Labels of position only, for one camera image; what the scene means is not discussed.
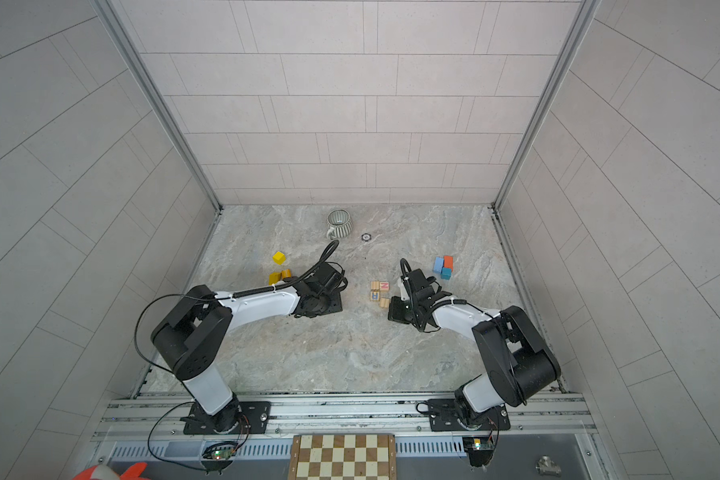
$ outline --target mug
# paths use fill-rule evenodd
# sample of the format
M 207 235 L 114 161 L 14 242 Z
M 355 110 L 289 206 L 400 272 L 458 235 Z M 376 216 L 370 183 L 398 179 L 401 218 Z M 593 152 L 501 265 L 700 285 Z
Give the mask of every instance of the mug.
M 334 210 L 328 214 L 328 240 L 344 238 L 352 231 L 352 219 L 346 210 Z

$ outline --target chessboard square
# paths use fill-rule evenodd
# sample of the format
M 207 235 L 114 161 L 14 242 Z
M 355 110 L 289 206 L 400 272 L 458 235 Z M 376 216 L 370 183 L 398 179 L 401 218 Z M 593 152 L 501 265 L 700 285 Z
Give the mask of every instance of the chessboard square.
M 320 463 L 322 460 L 322 448 L 313 448 L 309 450 L 309 461 Z
M 296 464 L 296 476 L 306 478 L 309 474 L 309 462 L 299 462 Z
M 320 476 L 320 462 L 310 462 L 309 471 L 307 472 L 310 477 Z

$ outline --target gray stone surface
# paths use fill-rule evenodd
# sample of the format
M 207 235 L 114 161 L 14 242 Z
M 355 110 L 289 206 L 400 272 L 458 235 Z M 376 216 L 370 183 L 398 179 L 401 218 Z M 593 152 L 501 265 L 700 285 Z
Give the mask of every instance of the gray stone surface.
M 297 275 L 328 244 L 331 206 L 227 206 L 193 283 L 212 290 L 265 285 L 289 268 Z M 349 206 L 353 230 L 331 257 L 346 269 L 344 311 L 314 319 L 273 317 L 228 332 L 216 358 L 236 392 L 367 392 L 453 390 L 484 371 L 474 342 L 450 330 L 425 334 L 387 320 L 370 301 L 372 280 L 391 291 L 405 257 L 432 274 L 437 255 L 454 256 L 445 290 L 485 308 L 519 304 L 517 288 L 486 206 Z M 373 239 L 364 243 L 360 235 Z M 287 260 L 278 266 L 276 251 Z M 178 391 L 176 380 L 151 372 L 142 392 Z

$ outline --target black cable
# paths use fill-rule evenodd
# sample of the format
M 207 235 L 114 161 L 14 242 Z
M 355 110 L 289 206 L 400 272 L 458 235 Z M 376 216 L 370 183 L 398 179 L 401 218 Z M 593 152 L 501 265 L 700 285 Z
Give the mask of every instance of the black cable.
M 189 468 L 190 470 L 197 470 L 198 472 L 208 473 L 208 470 L 206 470 L 205 468 L 193 467 L 192 465 L 185 465 L 185 464 L 183 464 L 182 462 L 176 462 L 176 461 L 174 461 L 174 460 L 169 460 L 168 458 L 159 457 L 159 456 L 157 456 L 157 454 L 155 454 L 155 453 L 152 451 L 152 447 L 150 447 L 150 439 L 152 438 L 152 432 L 154 432 L 154 431 L 155 431 L 155 427 L 157 427 L 157 425 L 158 425 L 160 422 L 163 421 L 163 418 L 167 417 L 168 414 L 171 413 L 173 410 L 176 410 L 177 408 L 179 408 L 179 407 L 181 407 L 181 406 L 184 406 L 184 405 L 191 405 L 191 404 L 193 404 L 193 403 L 194 403 L 194 402 L 184 402 L 184 403 L 180 403 L 179 405 L 174 406 L 171 410 L 168 410 L 167 412 L 165 412 L 162 417 L 158 418 L 158 419 L 157 419 L 157 422 L 155 422 L 155 425 L 152 426 L 152 429 L 150 430 L 150 434 L 149 434 L 148 436 L 146 436 L 146 449 L 149 450 L 150 454 L 151 454 L 152 456 L 154 456 L 154 458 L 157 458 L 158 460 L 162 460 L 163 462 L 174 463 L 174 464 L 176 464 L 176 465 L 178 465 L 178 466 L 183 466 L 184 468 Z

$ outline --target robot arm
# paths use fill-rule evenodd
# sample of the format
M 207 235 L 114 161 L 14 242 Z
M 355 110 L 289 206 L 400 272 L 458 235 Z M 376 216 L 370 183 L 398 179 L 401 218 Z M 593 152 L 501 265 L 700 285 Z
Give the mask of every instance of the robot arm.
M 453 330 L 475 341 L 480 350 L 486 373 L 456 390 L 463 425 L 480 426 L 490 408 L 502 403 L 518 406 L 560 376 L 557 359 L 521 308 L 479 309 L 441 288 L 435 290 L 435 278 L 426 278 L 421 269 L 411 271 L 405 259 L 400 264 L 401 296 L 392 298 L 388 318 L 422 332 L 427 325 Z M 511 351 L 508 342 L 520 348 Z
M 256 320 L 277 315 L 315 317 L 342 311 L 344 270 L 326 263 L 336 250 L 331 242 L 304 275 L 238 293 L 193 287 L 152 332 L 152 343 L 177 379 L 202 407 L 203 424 L 224 433 L 240 419 L 240 404 L 214 359 L 224 335 Z

